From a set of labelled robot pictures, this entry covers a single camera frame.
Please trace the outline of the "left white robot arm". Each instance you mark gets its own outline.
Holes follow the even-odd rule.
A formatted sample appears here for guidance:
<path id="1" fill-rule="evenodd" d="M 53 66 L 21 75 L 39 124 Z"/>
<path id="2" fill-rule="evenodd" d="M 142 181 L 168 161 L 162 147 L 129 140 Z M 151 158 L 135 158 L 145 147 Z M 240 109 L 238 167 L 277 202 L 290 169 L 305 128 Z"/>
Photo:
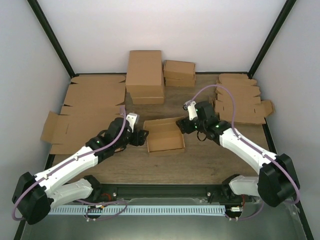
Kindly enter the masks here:
<path id="1" fill-rule="evenodd" d="M 117 117 L 108 129 L 99 132 L 59 164 L 35 175 L 28 171 L 22 174 L 12 197 L 12 218 L 33 225 L 66 203 L 85 199 L 97 202 L 102 196 L 102 189 L 94 176 L 85 176 L 74 183 L 69 183 L 69 180 L 125 150 L 127 145 L 144 145 L 149 132 L 135 128 L 138 120 L 136 113 Z"/>

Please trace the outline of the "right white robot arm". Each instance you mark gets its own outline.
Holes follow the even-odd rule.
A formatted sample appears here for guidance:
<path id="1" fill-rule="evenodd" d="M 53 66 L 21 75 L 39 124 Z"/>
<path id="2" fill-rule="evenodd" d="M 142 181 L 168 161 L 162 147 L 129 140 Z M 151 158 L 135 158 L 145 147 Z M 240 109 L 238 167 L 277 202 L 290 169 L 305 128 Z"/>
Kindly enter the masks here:
<path id="1" fill-rule="evenodd" d="M 242 135 L 231 123 L 219 120 L 208 101 L 187 101 L 183 109 L 188 116 L 176 121 L 182 134 L 197 132 L 206 140 L 233 152 L 245 161 L 257 176 L 234 174 L 223 183 L 222 195 L 229 202 L 240 195 L 261 198 L 270 207 L 294 198 L 298 200 L 300 184 L 291 158 L 270 152 Z"/>

